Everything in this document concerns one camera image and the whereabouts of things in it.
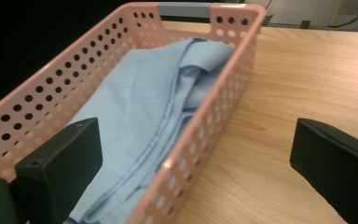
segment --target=black background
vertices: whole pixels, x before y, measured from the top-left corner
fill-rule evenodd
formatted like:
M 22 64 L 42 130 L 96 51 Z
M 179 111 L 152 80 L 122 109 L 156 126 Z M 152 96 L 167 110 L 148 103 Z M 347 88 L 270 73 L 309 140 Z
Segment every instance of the black background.
M 0 100 L 126 2 L 0 1 Z

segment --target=perforated basket side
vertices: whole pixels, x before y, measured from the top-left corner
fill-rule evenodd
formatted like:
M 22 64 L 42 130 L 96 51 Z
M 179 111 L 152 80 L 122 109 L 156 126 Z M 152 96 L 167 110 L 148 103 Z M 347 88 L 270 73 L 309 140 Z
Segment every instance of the perforated basket side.
M 264 13 L 259 6 L 211 7 L 212 29 L 205 37 L 236 50 L 128 223 L 172 223 L 176 218 L 253 73 L 256 35 Z M 230 31 L 240 36 L 229 35 Z

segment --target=basket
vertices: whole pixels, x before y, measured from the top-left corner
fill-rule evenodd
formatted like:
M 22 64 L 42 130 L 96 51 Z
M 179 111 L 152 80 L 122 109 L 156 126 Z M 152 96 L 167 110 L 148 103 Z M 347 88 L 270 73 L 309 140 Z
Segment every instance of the basket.
M 253 72 L 264 16 L 263 7 L 249 4 L 119 7 L 0 101 L 0 177 L 12 181 L 14 165 L 64 128 L 130 49 L 195 36 L 222 41 L 235 48 L 233 55 L 128 220 L 171 223 Z M 175 30 L 166 20 L 208 22 L 208 27 L 205 32 Z

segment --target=wooden table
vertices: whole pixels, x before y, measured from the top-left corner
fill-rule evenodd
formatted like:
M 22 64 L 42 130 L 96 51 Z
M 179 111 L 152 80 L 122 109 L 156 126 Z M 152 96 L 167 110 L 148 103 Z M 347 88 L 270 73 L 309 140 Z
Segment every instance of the wooden table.
M 358 33 L 262 29 L 255 74 L 176 223 L 345 223 L 290 166 L 297 118 L 358 138 Z

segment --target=cloth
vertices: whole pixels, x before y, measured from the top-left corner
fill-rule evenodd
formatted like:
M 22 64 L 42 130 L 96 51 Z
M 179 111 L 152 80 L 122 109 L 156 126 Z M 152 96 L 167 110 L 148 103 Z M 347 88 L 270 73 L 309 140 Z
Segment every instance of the cloth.
M 189 38 L 132 49 L 70 123 L 97 117 L 103 166 L 65 223 L 124 223 L 233 48 Z

